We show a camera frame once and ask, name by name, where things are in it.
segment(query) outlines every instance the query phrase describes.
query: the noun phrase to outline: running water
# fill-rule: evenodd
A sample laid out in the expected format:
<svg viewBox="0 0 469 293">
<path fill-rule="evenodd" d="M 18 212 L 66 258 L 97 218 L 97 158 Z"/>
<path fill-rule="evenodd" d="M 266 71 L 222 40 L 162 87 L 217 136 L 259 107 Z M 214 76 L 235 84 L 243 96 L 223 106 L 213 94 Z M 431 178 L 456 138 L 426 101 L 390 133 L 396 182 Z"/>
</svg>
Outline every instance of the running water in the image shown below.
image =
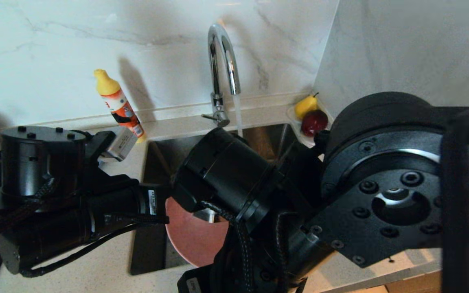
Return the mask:
<svg viewBox="0 0 469 293">
<path fill-rule="evenodd" d="M 236 125 L 238 127 L 238 136 L 243 137 L 242 134 L 242 109 L 240 108 L 240 96 L 233 95 L 234 112 L 236 113 Z"/>
</svg>

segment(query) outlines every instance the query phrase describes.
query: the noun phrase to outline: faucet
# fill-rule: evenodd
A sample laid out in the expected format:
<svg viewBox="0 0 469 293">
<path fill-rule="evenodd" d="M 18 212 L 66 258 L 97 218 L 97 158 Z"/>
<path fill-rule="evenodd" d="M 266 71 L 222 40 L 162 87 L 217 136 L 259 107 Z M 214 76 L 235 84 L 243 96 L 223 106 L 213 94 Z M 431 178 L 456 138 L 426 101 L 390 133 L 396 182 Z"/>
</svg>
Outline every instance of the faucet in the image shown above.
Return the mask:
<svg viewBox="0 0 469 293">
<path fill-rule="evenodd" d="M 218 55 L 216 50 L 217 47 L 220 47 L 220 54 L 223 52 L 232 95 L 240 93 L 240 80 L 238 78 L 238 67 L 236 66 L 235 53 L 233 52 L 233 46 L 231 45 L 231 40 L 229 39 L 226 30 L 220 24 L 213 24 L 209 28 L 207 45 L 209 47 L 209 63 L 211 66 L 211 78 L 213 80 L 213 92 L 211 93 L 213 115 L 210 116 L 203 114 L 202 117 L 214 120 L 216 125 L 219 127 L 225 127 L 230 121 L 224 106 L 224 94 L 220 91 L 220 81 L 218 78 Z"/>
</svg>

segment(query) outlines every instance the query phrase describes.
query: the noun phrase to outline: pink plate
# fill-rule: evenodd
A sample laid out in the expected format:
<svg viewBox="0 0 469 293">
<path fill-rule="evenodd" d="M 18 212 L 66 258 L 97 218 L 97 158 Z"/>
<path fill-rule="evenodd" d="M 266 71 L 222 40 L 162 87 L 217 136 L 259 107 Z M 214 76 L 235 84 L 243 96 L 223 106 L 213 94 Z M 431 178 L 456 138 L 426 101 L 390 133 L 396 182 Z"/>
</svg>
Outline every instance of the pink plate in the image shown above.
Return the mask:
<svg viewBox="0 0 469 293">
<path fill-rule="evenodd" d="M 213 263 L 224 244 L 229 223 L 207 223 L 188 213 L 173 198 L 166 200 L 169 240 L 177 252 L 195 267 Z"/>
</svg>

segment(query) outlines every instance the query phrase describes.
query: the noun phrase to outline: marble wall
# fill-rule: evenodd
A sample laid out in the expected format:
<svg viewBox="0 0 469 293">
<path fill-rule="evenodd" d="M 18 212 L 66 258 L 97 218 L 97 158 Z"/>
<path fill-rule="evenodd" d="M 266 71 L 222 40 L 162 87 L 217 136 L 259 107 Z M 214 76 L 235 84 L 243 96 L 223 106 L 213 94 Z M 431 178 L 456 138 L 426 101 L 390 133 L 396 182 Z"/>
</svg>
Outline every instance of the marble wall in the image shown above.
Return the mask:
<svg viewBox="0 0 469 293">
<path fill-rule="evenodd" d="M 314 90 L 334 117 L 381 91 L 469 105 L 469 1 L 341 0 Z"/>
<path fill-rule="evenodd" d="M 242 98 L 310 90 L 338 0 L 0 0 L 0 127 L 107 114 L 92 72 L 136 110 L 207 103 L 222 19 Z"/>
</svg>

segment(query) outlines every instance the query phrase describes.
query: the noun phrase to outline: speckled countertop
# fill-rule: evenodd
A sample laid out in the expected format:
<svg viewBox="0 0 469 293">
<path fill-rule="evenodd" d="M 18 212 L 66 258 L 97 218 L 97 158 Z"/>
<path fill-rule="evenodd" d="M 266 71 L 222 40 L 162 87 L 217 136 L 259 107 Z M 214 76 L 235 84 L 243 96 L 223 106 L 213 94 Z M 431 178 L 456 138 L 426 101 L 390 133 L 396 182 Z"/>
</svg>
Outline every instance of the speckled countertop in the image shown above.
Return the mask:
<svg viewBox="0 0 469 293">
<path fill-rule="evenodd" d="M 244 128 L 290 122 L 286 115 L 290 105 L 242 111 Z M 234 113 L 227 130 L 234 130 Z M 199 116 L 147 122 L 143 127 L 148 141 L 135 145 L 128 157 L 120 163 L 103 166 L 110 175 L 127 174 L 142 180 L 149 140 L 186 137 L 207 133 L 214 125 Z M 134 232 L 120 235 L 81 259 L 39 278 L 12 275 L 5 267 L 0 269 L 0 293 L 169 293 L 177 292 L 177 280 L 192 265 L 173 267 L 153 273 L 131 276 L 128 273 Z M 66 255 L 54 258 L 56 261 Z M 366 269 L 360 269 L 341 254 L 314 271 L 305 293 L 321 291 L 347 292 L 408 278 L 439 269 L 439 249 L 420 249 L 401 252 Z"/>
</svg>

